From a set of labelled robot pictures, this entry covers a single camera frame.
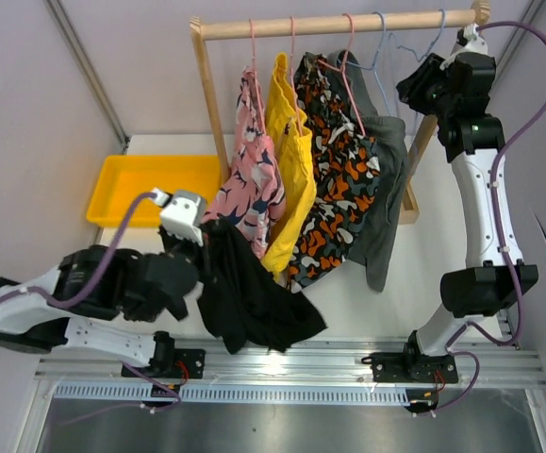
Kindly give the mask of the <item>black shorts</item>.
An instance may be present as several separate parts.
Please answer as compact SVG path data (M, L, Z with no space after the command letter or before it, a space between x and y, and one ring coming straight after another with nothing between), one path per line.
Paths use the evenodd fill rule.
M240 231L225 220L202 224L210 272L203 274L197 305L206 330L228 353L252 343L284 352L327 329L302 293L277 284Z

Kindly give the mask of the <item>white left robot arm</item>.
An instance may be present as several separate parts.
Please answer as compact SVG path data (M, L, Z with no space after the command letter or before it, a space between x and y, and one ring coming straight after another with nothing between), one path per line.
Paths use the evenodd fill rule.
M178 321L188 316L185 298L210 267L207 246L159 234L158 253L92 245L26 283L0 277L0 347L37 355L101 352L122 362L125 377L200 377L204 351L176 348L165 331L140 334L111 324L118 316L153 323L164 311Z

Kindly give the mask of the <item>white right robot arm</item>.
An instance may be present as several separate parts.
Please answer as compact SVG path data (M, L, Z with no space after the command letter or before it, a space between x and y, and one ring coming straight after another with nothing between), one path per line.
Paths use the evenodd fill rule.
M462 270L442 276L441 303L410 337L414 349L401 358L403 373L423 380L468 328L501 310L519 308L538 282L538 268L527 264L513 231L505 191L505 135L501 121L487 112L495 79L494 58L464 52L444 59L429 55L399 82L400 100L438 120L438 139L460 193L466 227Z

